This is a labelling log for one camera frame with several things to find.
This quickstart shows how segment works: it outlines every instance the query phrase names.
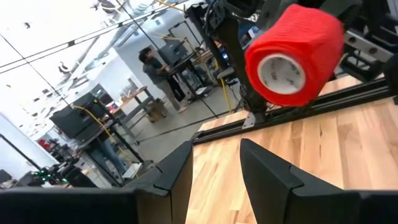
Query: wooden table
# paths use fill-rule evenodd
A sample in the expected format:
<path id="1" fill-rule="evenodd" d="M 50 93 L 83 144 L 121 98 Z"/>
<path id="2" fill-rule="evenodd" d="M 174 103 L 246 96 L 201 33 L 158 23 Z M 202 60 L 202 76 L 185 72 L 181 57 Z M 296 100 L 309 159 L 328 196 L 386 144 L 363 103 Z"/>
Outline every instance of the wooden table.
<path id="1" fill-rule="evenodd" d="M 123 101 L 123 103 L 119 107 L 117 107 L 114 110 L 111 110 L 111 113 L 112 114 L 116 114 L 117 112 L 119 112 L 122 109 L 123 106 L 126 106 L 127 104 L 129 104 L 130 101 L 132 101 L 134 99 L 136 100 L 138 98 L 138 94 L 140 94 L 140 93 L 142 93 L 143 91 L 146 91 L 146 90 L 147 90 L 147 87 L 143 86 L 143 87 L 139 88 L 138 90 L 136 90 L 134 93 L 131 93 L 129 96 L 127 96 L 127 98 Z"/>
<path id="2" fill-rule="evenodd" d="M 340 78 L 322 94 L 357 83 Z M 246 115 L 241 111 L 201 129 Z M 187 223 L 256 223 L 239 161 L 242 138 L 342 189 L 398 189 L 398 106 L 388 98 L 195 146 Z"/>

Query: computer monitor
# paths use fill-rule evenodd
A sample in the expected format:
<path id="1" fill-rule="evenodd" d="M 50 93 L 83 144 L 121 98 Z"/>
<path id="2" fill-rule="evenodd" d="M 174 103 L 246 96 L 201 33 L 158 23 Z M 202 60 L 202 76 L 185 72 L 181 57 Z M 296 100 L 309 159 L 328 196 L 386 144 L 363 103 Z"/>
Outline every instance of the computer monitor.
<path id="1" fill-rule="evenodd" d="M 158 50 L 159 55 L 164 62 L 173 67 L 187 53 L 187 49 L 183 46 L 183 42 L 179 40 L 167 40 L 166 45 Z"/>
<path id="2" fill-rule="evenodd" d="M 96 118 L 102 118 L 106 112 L 100 105 L 93 103 L 94 99 L 96 99 L 95 96 L 87 93 L 72 104 L 86 108 Z M 55 112 L 50 120 L 68 138 L 75 138 L 77 140 L 90 138 L 101 129 L 101 126 L 86 111 L 71 108 L 70 106 Z"/>

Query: yellow cable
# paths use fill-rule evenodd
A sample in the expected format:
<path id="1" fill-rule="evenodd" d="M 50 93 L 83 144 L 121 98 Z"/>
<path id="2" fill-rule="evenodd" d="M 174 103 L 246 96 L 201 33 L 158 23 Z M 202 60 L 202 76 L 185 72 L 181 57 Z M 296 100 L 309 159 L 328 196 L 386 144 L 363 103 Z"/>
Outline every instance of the yellow cable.
<path id="1" fill-rule="evenodd" d="M 214 63 L 216 64 L 216 68 L 215 68 L 215 70 L 217 71 L 217 70 L 219 69 L 219 66 L 218 66 L 218 62 L 217 62 L 217 60 L 216 60 L 216 59 L 214 59 Z"/>
<path id="2" fill-rule="evenodd" d="M 221 78 L 221 84 L 223 85 L 224 96 L 226 100 L 226 104 L 228 105 L 229 113 L 232 114 L 231 103 L 229 103 L 228 93 L 226 92 L 224 78 Z"/>
<path id="3" fill-rule="evenodd" d="M 86 113 L 88 113 L 106 132 L 106 134 L 109 136 L 109 138 L 111 139 L 112 143 L 116 144 L 116 140 L 115 138 L 112 137 L 111 133 L 109 132 L 109 130 L 105 127 L 105 125 L 99 121 L 88 109 L 81 107 L 81 106 L 76 106 L 76 105 L 72 105 L 73 108 L 77 108 L 80 110 L 85 111 Z M 128 159 L 130 161 L 130 163 L 133 163 L 133 161 L 128 157 L 128 155 L 118 146 L 119 150 L 121 151 L 121 153 L 124 155 L 124 157 L 126 159 Z"/>
<path id="4" fill-rule="evenodd" d="M 180 8 L 176 7 L 176 6 L 173 6 L 173 5 L 172 5 L 172 4 L 170 4 L 170 3 L 163 2 L 163 1 L 161 1 L 161 0 L 155 0 L 155 1 L 157 1 L 157 2 L 161 3 L 161 4 L 165 5 L 165 6 L 168 6 L 168 7 L 171 7 L 171 8 L 173 8 L 173 9 L 176 9 L 176 10 L 179 10 L 179 11 L 182 11 L 182 12 L 184 12 L 184 10 L 182 10 L 182 9 L 180 9 Z"/>

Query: white wall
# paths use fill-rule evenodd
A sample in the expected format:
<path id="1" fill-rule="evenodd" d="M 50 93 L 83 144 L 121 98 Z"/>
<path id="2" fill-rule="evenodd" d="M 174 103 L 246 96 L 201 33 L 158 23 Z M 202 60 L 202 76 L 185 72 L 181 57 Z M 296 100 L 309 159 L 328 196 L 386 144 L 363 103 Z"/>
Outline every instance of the white wall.
<path id="1" fill-rule="evenodd" d="M 177 11 L 175 9 L 169 9 L 165 14 L 156 18 L 155 20 L 149 19 L 145 21 L 142 28 L 145 30 L 148 35 L 150 35 L 151 39 L 155 42 L 155 44 L 161 48 L 165 45 L 165 41 L 161 39 L 161 37 L 169 34 L 169 28 L 174 26 L 178 22 L 187 21 L 192 31 L 195 33 L 196 37 L 199 41 L 202 41 L 202 38 L 195 28 L 195 26 L 190 22 L 189 19 L 185 19 L 182 12 Z M 192 36 L 188 27 L 185 24 L 180 25 L 179 27 L 172 30 L 173 34 L 176 38 L 188 38 L 189 42 L 194 47 L 199 47 L 197 41 Z M 150 78 L 142 71 L 142 63 L 138 60 L 139 51 L 145 47 L 151 46 L 152 42 L 142 33 L 141 30 L 138 30 L 139 35 L 132 35 L 129 40 L 122 45 L 121 47 L 115 47 L 115 50 L 119 54 L 119 56 L 124 60 L 126 65 L 131 69 L 133 74 L 137 77 L 137 79 L 143 84 L 148 86 L 150 93 L 155 98 L 163 98 L 164 94 L 160 91 L 150 80 Z"/>
<path id="2" fill-rule="evenodd" d="M 0 134 L 31 158 L 40 167 L 52 166 L 58 162 L 36 142 L 30 140 L 19 128 L 0 112 Z M 26 172 L 36 170 L 5 140 L 0 139 L 0 169 L 4 169 L 13 178 L 20 179 Z"/>
<path id="3" fill-rule="evenodd" d="M 130 85 L 128 78 L 131 78 L 138 87 L 142 86 L 124 61 L 120 57 L 116 57 L 104 66 L 96 80 L 112 99 L 117 100 L 120 99 L 123 88 Z"/>

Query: red roll of tape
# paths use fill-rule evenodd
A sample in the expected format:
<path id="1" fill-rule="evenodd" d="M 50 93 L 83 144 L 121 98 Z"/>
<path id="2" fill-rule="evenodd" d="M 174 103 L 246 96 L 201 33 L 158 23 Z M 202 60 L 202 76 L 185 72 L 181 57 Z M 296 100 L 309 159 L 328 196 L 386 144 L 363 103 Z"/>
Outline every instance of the red roll of tape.
<path id="1" fill-rule="evenodd" d="M 337 18 L 318 9 L 289 6 L 246 51 L 246 72 L 254 89 L 276 105 L 306 105 L 338 65 L 343 33 Z"/>

